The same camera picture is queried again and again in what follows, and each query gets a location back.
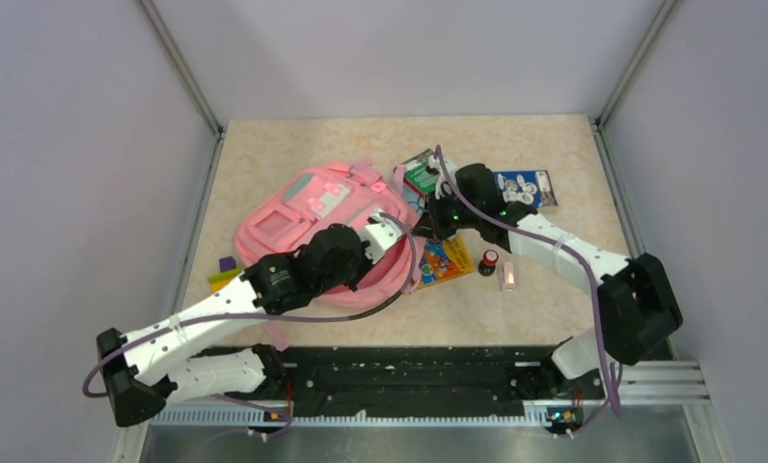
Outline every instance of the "cable tie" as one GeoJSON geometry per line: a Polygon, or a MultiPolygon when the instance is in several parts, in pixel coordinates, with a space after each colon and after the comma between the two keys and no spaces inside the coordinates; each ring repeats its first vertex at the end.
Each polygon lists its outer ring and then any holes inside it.
{"type": "Polygon", "coordinates": [[[561,251],[562,245],[565,244],[568,241],[571,241],[574,239],[574,234],[572,233],[564,233],[561,235],[560,239],[558,239],[558,242],[555,243],[555,247],[552,250],[552,268],[555,269],[555,273],[558,275],[561,274],[560,265],[558,263],[558,254],[561,251]]]}
{"type": "Polygon", "coordinates": [[[168,328],[177,334],[181,343],[188,343],[188,334],[182,327],[182,320],[179,319],[179,313],[175,313],[168,318],[168,328]]]}

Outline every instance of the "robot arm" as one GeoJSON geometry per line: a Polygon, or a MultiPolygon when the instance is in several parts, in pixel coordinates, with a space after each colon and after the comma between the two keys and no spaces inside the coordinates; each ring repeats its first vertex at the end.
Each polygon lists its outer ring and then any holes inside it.
{"type": "Polygon", "coordinates": [[[207,299],[146,328],[101,333],[96,340],[100,359],[126,344],[131,347],[101,370],[117,425],[143,422],[168,404],[195,397],[259,390],[275,393],[284,367],[270,346],[256,345],[230,355],[192,356],[262,323],[265,315],[305,307],[339,285],[355,289],[403,236],[395,223],[377,212],[370,221],[358,232],[332,225],[295,252],[267,255],[207,299]]]}
{"type": "MultiPolygon", "coordinates": [[[[479,211],[526,235],[484,221],[451,194],[427,198],[426,212],[413,233],[446,239],[458,230],[476,229],[485,241],[548,266],[586,293],[596,287],[603,340],[616,361],[635,365],[682,323],[657,258],[643,254],[631,259],[604,251],[551,224],[533,207],[507,203],[492,171],[482,164],[457,169],[454,180],[479,211]],[[589,264],[595,285],[587,279],[582,263],[563,246],[589,264]]],[[[450,190],[439,186],[441,191],[450,190]]],[[[96,340],[97,351],[105,362],[101,373],[117,425],[143,422],[167,404],[194,397],[225,392],[273,396],[283,384],[285,369],[270,346],[192,356],[261,323],[267,315],[305,307],[333,287],[355,289],[401,237],[400,228],[378,213],[358,232],[334,225],[294,252],[261,258],[219,292],[185,311],[140,330],[103,332],[96,340]],[[125,353],[109,360],[121,348],[127,348],[125,353]]],[[[540,369],[544,381],[559,388],[598,367],[591,329],[559,345],[542,360],[540,369]]]]}
{"type": "MultiPolygon", "coordinates": [[[[457,230],[475,229],[485,241],[534,259],[586,294],[590,295],[596,288],[603,341],[609,357],[629,366],[636,365],[682,324],[682,314],[659,259],[649,254],[632,259],[605,251],[563,231],[533,207],[519,202],[507,203],[492,171],[483,164],[457,169],[453,180],[461,195],[479,211],[521,233],[509,232],[484,220],[453,194],[428,199],[429,213],[422,217],[416,232],[447,239],[457,230]],[[563,246],[588,264],[595,279],[593,284],[583,264],[563,246]]],[[[541,366],[547,370],[553,387],[598,368],[594,329],[563,342],[541,366]]]]}

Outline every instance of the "white wall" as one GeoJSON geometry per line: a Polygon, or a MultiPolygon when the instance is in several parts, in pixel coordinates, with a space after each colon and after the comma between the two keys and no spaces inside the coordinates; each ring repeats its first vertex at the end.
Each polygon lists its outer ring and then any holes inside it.
{"type": "Polygon", "coordinates": [[[94,337],[164,313],[210,149],[133,1],[0,1],[0,463],[107,461],[94,337]]]}
{"type": "Polygon", "coordinates": [[[731,445],[768,462],[768,1],[684,2],[610,127],[731,445]]]}
{"type": "Polygon", "coordinates": [[[661,0],[157,0],[222,121],[597,114],[661,0]]]}

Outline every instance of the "beige tabletop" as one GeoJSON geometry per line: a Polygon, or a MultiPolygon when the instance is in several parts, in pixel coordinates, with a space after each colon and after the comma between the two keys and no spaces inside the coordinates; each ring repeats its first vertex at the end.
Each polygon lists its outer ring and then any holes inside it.
{"type": "MultiPolygon", "coordinates": [[[[609,251],[626,246],[584,115],[327,119],[231,122],[194,257],[183,307],[207,297],[218,261],[237,256],[234,233],[251,210],[303,168],[369,157],[389,179],[404,159],[440,144],[459,166],[548,169],[561,228],[609,251]]],[[[490,246],[474,231],[463,239],[475,264],[490,246]]],[[[501,292],[496,276],[477,273],[402,296],[367,319],[334,324],[276,323],[292,345],[552,344],[591,326],[588,296],[536,262],[512,259],[519,279],[501,292]]],[[[358,312],[315,302],[297,315],[358,312]]],[[[251,327],[223,341],[269,342],[251,327]]]]}

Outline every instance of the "pink backpack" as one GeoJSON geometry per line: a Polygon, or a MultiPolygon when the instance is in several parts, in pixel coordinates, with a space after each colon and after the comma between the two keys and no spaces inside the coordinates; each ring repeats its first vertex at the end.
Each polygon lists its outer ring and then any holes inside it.
{"type": "MultiPolygon", "coordinates": [[[[293,251],[309,243],[316,232],[331,224],[359,230],[368,224],[375,209],[396,216],[410,227],[419,219],[400,192],[370,167],[369,160],[308,168],[245,218],[236,231],[236,250],[249,266],[267,254],[293,251]]],[[[416,247],[422,250],[424,241],[417,238],[416,247]]],[[[318,300],[352,308],[374,306],[403,285],[410,271],[409,252],[409,245],[400,241],[365,276],[357,291],[339,286],[318,300]]],[[[419,269],[412,270],[418,282],[419,269]]]]}

